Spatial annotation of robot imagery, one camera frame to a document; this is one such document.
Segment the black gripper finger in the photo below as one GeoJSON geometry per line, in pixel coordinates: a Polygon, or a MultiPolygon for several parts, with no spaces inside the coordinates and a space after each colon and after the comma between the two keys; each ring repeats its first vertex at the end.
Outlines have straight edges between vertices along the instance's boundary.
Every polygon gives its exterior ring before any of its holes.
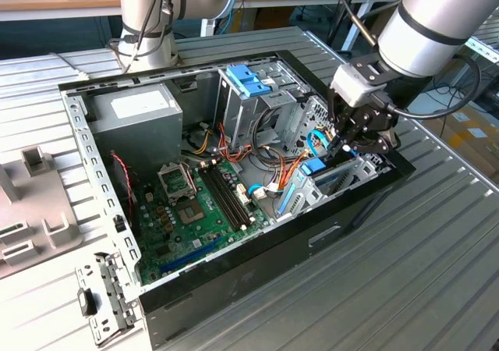
{"type": "Polygon", "coordinates": [[[333,88],[327,90],[327,116],[332,124],[334,136],[327,146],[327,151],[334,157],[342,148],[342,137],[345,135],[346,120],[351,114],[351,107],[333,88]]]}
{"type": "Polygon", "coordinates": [[[346,145],[357,154],[386,154],[399,148],[401,141],[394,130],[386,130],[358,136],[346,145]]]}

